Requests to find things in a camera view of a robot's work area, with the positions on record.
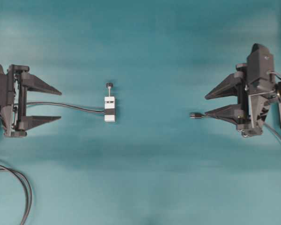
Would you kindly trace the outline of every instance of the metal connector tip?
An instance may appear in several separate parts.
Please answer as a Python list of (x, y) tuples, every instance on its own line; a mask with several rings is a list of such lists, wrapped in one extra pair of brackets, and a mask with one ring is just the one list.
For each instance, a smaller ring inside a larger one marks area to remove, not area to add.
[(205, 118), (205, 117), (207, 117), (207, 116), (206, 116), (206, 115), (203, 115), (203, 114), (201, 114), (201, 113), (199, 113), (199, 112), (192, 112), (192, 113), (190, 113), (189, 117), (190, 117), (191, 119), (202, 119), (202, 118)]

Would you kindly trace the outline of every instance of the white connector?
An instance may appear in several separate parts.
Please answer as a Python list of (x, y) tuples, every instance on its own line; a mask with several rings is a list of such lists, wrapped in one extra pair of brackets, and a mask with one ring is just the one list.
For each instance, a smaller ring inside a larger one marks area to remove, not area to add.
[(108, 96), (104, 98), (104, 120), (105, 122), (115, 122), (116, 121), (116, 98), (111, 96), (111, 88), (113, 87), (112, 83), (107, 83), (106, 87), (108, 88)]

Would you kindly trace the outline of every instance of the green surface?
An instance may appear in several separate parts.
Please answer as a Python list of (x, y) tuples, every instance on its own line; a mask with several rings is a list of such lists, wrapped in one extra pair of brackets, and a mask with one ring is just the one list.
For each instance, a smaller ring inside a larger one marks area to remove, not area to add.
[[(103, 107), (113, 82), (117, 122), (53, 106), (62, 119), (4, 138), (0, 161), (34, 189), (28, 225), (281, 225), (281, 144), (244, 139), (206, 101), (267, 46), (281, 72), (281, 0), (0, 0), (0, 64), (30, 66), (63, 92), (28, 100)], [(279, 129), (277, 105), (267, 122)], [(0, 225), (19, 224), (21, 186), (0, 174)]]

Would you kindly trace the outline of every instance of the teal background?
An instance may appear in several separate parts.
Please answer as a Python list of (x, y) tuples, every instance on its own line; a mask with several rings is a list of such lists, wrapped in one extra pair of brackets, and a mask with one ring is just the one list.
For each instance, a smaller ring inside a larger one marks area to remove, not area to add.
[[(24, 139), (0, 129), (0, 162), (33, 186), (27, 224), (281, 225), (281, 143), (188, 118), (236, 102), (204, 96), (254, 43), (281, 73), (281, 0), (0, 0), (0, 64), (63, 92), (28, 100), (102, 108), (106, 82), (117, 98), (114, 124), (34, 106), (62, 119)], [(281, 133), (277, 105), (267, 122)], [(23, 209), (20, 184), (0, 174), (0, 225)]]

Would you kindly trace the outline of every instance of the screw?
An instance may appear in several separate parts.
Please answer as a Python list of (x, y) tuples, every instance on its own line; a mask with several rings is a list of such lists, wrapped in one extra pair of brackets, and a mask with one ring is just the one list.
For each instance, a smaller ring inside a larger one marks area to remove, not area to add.
[(108, 96), (111, 96), (111, 88), (113, 87), (113, 83), (107, 83), (106, 87), (108, 88)]

